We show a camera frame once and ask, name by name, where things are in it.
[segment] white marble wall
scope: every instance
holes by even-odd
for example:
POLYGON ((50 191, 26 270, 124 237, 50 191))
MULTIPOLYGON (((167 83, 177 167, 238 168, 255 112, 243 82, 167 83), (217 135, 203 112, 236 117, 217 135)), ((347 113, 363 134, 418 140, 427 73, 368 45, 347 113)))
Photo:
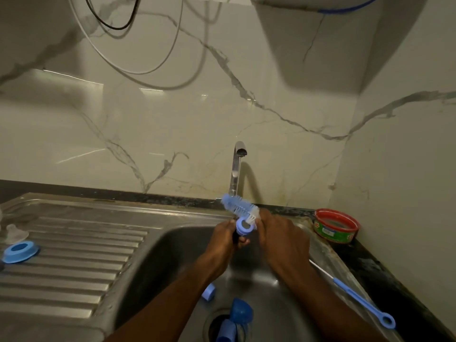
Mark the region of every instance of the white marble wall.
MULTIPOLYGON (((116 25, 134 2, 93 1, 116 25)), ((115 39, 75 3, 99 49, 136 70, 167 52, 179 13, 179 0, 142 0, 115 39)), ((1 0, 0 178, 215 198, 242 140, 245 197, 326 206, 380 10, 185 0, 168 62, 130 78, 83 38, 67 0, 1 0)))
POLYGON ((329 206, 356 217, 361 243, 456 333, 454 9, 385 0, 329 206))

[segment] black cable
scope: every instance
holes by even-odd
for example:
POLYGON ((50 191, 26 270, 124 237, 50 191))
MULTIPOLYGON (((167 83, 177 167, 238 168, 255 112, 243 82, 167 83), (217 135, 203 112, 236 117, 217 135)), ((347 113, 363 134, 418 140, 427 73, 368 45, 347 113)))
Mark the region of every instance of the black cable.
POLYGON ((121 26, 121 27, 115 27, 115 26, 111 26, 107 23, 105 23, 94 11, 94 9, 92 8, 92 4, 91 4, 91 1, 90 0, 86 0, 87 2, 87 6, 89 8, 89 10, 92 12, 92 14, 95 16, 95 18, 97 18, 97 20, 99 22, 101 22, 105 27, 108 27, 112 30, 123 30, 123 29, 126 29, 127 27, 129 27, 131 25, 131 23, 133 22, 133 19, 134 19, 134 16, 136 15, 136 13, 138 12, 138 6, 140 4, 140 0, 136 0, 134 2, 134 6, 133 6, 133 11, 131 12, 131 16, 130 16, 130 19, 128 20, 128 22, 124 25, 124 26, 121 26))

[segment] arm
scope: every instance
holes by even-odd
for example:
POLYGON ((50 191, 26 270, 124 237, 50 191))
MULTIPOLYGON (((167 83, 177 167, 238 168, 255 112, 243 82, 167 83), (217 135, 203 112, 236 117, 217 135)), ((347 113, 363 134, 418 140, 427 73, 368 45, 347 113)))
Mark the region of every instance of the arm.
POLYGON ((208 248, 191 268, 105 342, 177 341, 203 291, 223 274, 235 249, 249 243, 249 240, 240 237, 239 243, 233 245, 235 229, 234 220, 218 224, 208 248))
POLYGON ((272 270, 285 282, 316 323, 334 342, 385 342, 383 336, 340 300, 309 263, 309 236, 288 218, 260 211, 259 241, 272 270))

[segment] faucet spout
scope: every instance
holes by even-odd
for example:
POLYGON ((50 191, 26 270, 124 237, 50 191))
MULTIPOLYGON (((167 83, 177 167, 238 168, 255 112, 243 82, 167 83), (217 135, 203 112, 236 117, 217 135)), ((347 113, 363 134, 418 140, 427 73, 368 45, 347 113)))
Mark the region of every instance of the faucet spout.
POLYGON ((239 172, 241 170, 241 160, 244 156, 247 156, 245 144, 242 141, 238 141, 234 146, 233 166, 231 168, 231 180, 229 183, 228 190, 229 195, 238 194, 239 172))

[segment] black countertop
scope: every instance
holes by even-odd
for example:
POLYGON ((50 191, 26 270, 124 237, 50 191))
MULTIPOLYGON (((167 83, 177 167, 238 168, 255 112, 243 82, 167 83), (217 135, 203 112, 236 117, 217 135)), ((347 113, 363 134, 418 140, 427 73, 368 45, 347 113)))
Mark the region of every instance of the black countertop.
MULTIPOLYGON (((0 203, 29 192, 207 209, 223 208, 218 201, 209 199, 0 180, 0 203)), ((314 218, 312 209, 273 205, 260 207, 275 214, 314 218)), ((442 323, 360 242, 354 240, 349 245, 334 244, 332 247, 378 308, 395 318, 396 330, 404 341, 456 341, 442 323)))

